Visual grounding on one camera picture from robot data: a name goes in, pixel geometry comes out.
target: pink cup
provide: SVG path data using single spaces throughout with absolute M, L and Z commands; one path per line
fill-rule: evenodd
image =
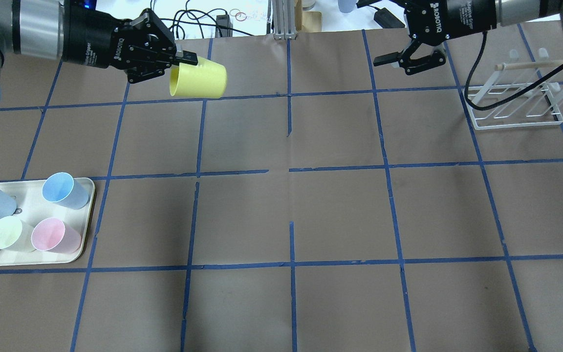
M 80 233 L 57 218 L 39 222 L 32 232 L 32 245 L 37 250 L 70 254 L 82 243 Z

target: yellow cup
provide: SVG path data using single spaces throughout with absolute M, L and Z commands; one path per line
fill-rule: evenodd
M 182 63 L 171 69 L 171 95 L 190 98 L 220 98 L 227 87 L 227 71 L 225 66 L 198 58 L 199 63 L 189 65 Z

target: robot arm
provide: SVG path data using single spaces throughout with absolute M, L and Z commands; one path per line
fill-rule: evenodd
M 391 63 L 416 74 L 446 63 L 441 44 L 446 40 L 508 26 L 553 14 L 561 14 L 563 0 L 391 0 L 405 9 L 410 44 L 398 53 L 377 56 L 374 66 Z M 433 52 L 412 59 L 421 44 Z
M 150 9 L 134 20 L 94 10 L 90 0 L 0 0 L 0 68 L 7 51 L 80 65 L 122 69 L 128 82 L 197 65 Z

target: white tray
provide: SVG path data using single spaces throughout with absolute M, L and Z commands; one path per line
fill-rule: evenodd
M 90 221 L 92 203 L 94 201 L 94 183 L 90 178 L 76 178 L 90 193 L 90 201 L 82 209 L 73 210 L 62 207 L 43 198 L 45 180 L 0 182 L 0 189 L 9 196 L 16 198 L 17 211 L 13 216 L 36 226 L 46 218 L 58 218 L 71 226 L 82 236 L 80 248 L 71 254 L 59 254 L 34 250 L 29 253 L 0 250 L 0 266 L 70 263 L 79 258 L 84 250 L 88 222 Z

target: black connector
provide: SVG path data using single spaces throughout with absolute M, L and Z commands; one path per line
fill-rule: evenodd
M 385 7 L 383 9 L 379 9 L 375 13 L 373 20 L 375 20 L 375 22 L 377 22 L 377 24 L 379 24 L 382 28 L 405 28 L 405 24 Z
M 364 7 L 364 6 L 368 6 L 368 5 L 373 5 L 376 2 L 380 2 L 381 0 L 359 0 L 356 4 L 356 6 L 359 8 Z
M 216 38 L 219 37 L 231 37 L 232 36 L 232 30 L 230 28 L 232 27 L 232 20 L 230 20 L 230 15 L 228 14 L 220 14 L 217 16 L 217 25 L 219 26 L 223 26 L 223 27 L 217 27 L 217 31 L 215 34 Z

